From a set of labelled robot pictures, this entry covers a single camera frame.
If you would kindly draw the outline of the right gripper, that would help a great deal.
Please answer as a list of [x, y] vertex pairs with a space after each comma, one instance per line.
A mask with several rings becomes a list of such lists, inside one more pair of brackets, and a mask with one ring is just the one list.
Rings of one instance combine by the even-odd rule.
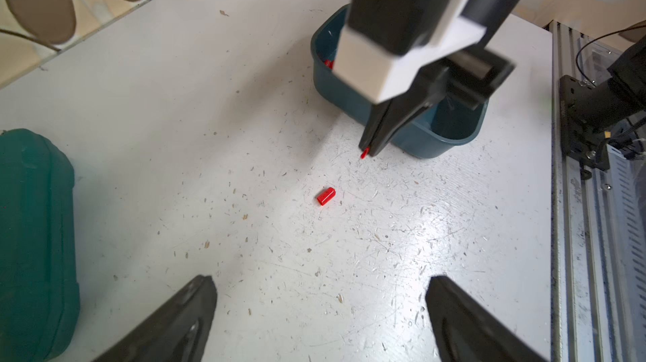
[[446, 66], [422, 68], [405, 93], [373, 105], [359, 141], [361, 151], [376, 157], [400, 129], [442, 101], [447, 93], [471, 110], [488, 101], [511, 74], [514, 64], [486, 46], [519, 1], [469, 0], [462, 16], [483, 26], [484, 37], [445, 57], [442, 63]]

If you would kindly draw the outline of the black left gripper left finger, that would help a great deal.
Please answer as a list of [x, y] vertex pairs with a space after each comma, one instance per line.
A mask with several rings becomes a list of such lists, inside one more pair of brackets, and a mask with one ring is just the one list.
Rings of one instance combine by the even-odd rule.
[[200, 361], [218, 293], [210, 276], [195, 276], [97, 361]]

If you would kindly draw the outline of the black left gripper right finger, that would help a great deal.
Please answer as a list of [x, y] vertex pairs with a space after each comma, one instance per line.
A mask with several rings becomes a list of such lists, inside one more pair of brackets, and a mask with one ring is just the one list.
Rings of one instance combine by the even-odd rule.
[[543, 361], [447, 276], [433, 276], [427, 311], [442, 361]]

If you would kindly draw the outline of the teal plastic storage box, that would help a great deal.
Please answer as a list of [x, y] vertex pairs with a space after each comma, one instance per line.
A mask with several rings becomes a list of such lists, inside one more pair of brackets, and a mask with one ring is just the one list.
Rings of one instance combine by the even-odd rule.
[[[313, 82], [323, 98], [366, 125], [373, 110], [372, 103], [345, 84], [326, 65], [336, 59], [348, 8], [345, 5], [337, 10], [311, 37]], [[479, 134], [488, 106], [485, 102], [472, 110], [451, 96], [428, 97], [425, 89], [413, 95], [410, 105], [405, 104], [403, 98], [393, 99], [380, 126], [386, 130], [396, 126], [390, 142], [421, 159], [437, 158], [452, 148], [473, 141]]]

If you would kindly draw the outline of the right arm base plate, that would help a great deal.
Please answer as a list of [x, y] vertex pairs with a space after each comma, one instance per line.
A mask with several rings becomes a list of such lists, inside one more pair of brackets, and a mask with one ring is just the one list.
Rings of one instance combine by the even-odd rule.
[[604, 131], [597, 121], [597, 92], [569, 75], [559, 80], [560, 143], [563, 155], [592, 169], [610, 169]]

